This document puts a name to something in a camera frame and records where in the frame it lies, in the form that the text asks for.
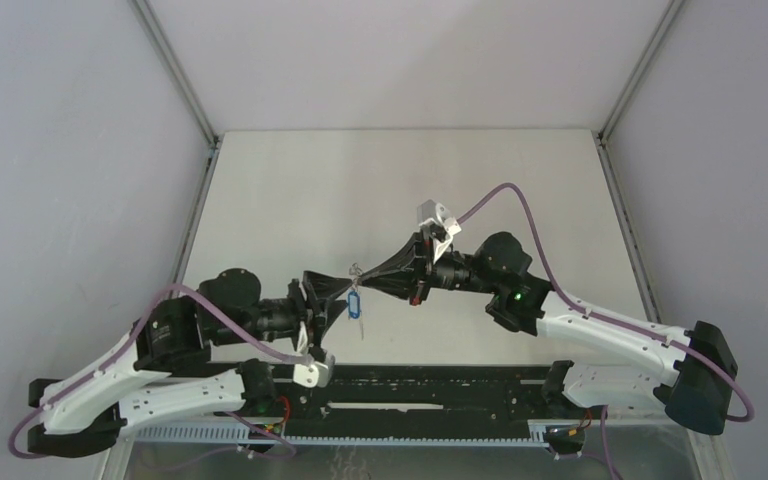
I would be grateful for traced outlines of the key with blue tag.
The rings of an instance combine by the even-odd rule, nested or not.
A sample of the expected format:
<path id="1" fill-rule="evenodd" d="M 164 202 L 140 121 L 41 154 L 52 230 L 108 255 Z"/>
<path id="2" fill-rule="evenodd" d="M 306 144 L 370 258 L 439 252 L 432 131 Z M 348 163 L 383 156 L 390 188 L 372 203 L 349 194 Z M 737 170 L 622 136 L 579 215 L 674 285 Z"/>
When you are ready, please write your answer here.
<path id="1" fill-rule="evenodd" d="M 353 320 L 359 320 L 362 315 L 361 298 L 357 290 L 351 289 L 347 295 L 348 315 Z"/>

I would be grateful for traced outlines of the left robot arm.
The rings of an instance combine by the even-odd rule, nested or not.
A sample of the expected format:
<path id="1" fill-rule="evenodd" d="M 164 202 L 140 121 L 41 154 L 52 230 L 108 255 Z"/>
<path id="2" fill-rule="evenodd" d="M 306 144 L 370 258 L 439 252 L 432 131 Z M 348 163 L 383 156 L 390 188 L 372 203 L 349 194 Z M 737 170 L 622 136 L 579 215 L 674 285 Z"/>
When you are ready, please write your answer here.
<path id="1" fill-rule="evenodd" d="M 305 272 L 265 299 L 251 271 L 232 268 L 196 289 L 174 284 L 112 347 L 63 380 L 29 386 L 30 458 L 81 458 L 167 421 L 224 413 L 264 417 L 279 405 L 275 363 L 307 388 L 329 381 L 322 347 L 347 308 L 348 278 Z"/>

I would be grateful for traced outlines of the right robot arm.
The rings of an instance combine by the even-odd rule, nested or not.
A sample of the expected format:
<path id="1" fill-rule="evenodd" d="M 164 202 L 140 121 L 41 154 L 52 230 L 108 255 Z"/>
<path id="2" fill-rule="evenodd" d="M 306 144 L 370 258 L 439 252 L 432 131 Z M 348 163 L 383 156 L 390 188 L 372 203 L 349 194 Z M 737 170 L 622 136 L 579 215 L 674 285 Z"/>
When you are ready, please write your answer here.
<path id="1" fill-rule="evenodd" d="M 529 273 L 531 257 L 509 232 L 490 235 L 473 254 L 440 251 L 434 237 L 414 233 L 361 286 L 417 306 L 433 289 L 487 294 L 485 311 L 507 331 L 580 343 L 617 359 L 615 365 L 552 363 L 541 387 L 545 411 L 566 418 L 577 409 L 663 407 L 675 423 L 720 435 L 728 420 L 737 364 L 721 330 L 692 329 L 602 313 Z"/>

